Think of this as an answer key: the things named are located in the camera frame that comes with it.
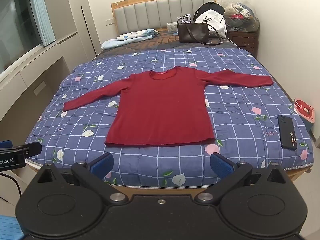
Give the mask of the red long sleeve sweater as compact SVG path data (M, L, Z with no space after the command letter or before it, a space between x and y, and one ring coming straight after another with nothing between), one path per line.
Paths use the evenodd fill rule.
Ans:
M208 73L175 66L131 74L65 102L70 111L104 97L120 96L106 145L168 146L214 141L204 90L207 85L261 87L273 85L267 75L240 74L231 70Z

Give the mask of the plastic bag of clothes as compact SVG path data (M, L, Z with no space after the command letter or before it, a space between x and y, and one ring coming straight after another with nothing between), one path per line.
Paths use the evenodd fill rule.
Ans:
M255 12L247 5L242 3L228 3L224 9L224 18L228 32L239 31L251 33L259 29L259 19Z

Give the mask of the black smartphone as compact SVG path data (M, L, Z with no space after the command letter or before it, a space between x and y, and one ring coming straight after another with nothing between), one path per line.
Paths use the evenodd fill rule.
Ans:
M278 115L279 136L282 148L296 151L297 142L292 118Z

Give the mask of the light blue cloth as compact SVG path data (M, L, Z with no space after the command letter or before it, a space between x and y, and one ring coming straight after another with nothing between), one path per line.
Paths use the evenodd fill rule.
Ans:
M19 240L23 236L15 217L0 215L0 240Z

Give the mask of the blue stool with red print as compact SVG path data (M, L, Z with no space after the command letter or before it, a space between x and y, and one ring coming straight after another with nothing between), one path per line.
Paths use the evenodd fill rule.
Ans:
M310 132L315 123L314 108L302 99L295 98L293 101L293 109L295 113L298 114L302 119L304 125L306 126L306 130Z

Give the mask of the window with blue curtain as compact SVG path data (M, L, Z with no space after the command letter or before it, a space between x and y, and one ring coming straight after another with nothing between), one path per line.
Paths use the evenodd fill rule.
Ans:
M44 0L1 0L1 72L56 40Z

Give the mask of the dark wooden nightstand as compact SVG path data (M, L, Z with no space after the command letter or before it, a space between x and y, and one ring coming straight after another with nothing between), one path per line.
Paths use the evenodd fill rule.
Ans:
M257 57L259 47L259 30L253 32L229 31L227 37L239 48Z

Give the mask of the light blue pillow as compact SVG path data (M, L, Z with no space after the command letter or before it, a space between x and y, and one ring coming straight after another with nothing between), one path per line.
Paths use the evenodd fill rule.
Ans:
M121 34L114 39L105 41L101 45L101 49L102 50L113 49L113 48L121 47L127 44L131 44L131 43L150 40L150 39L153 39L158 34L159 34L159 31L155 29L145 29L145 30Z

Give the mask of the brown leather handbag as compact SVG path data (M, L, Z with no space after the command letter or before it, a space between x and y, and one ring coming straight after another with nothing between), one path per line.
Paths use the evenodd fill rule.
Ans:
M215 31L216 39L209 38L209 31ZM181 43L201 43L215 46L221 44L221 37L217 30L208 23L186 23L177 21L178 38Z

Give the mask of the white shopping bag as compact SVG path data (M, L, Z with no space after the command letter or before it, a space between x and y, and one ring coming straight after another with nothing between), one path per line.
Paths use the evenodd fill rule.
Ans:
M208 24L209 34L215 35L216 31L221 38L227 37L227 28L223 15L213 9L209 9L202 13L196 20L196 23Z

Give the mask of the small patterned pouch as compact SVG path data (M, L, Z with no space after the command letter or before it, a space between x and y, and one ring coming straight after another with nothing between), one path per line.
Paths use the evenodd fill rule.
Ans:
M177 24L185 24L185 23L191 23L191 22L192 22L192 19L190 14L178 16L177 18Z

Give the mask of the black backpack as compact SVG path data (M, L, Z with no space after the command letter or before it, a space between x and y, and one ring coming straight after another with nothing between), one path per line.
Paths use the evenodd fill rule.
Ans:
M218 3L214 2L207 2L199 7L199 9L195 12L193 21L196 21L197 18L204 12L208 10L214 10L218 12L220 15L223 15L225 13L225 9L219 5Z

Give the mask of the wooden padded headboard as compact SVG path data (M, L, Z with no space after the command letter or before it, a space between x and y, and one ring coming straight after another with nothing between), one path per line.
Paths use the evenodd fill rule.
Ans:
M179 16L194 17L201 5L216 0L123 0L111 4L117 33L166 28Z

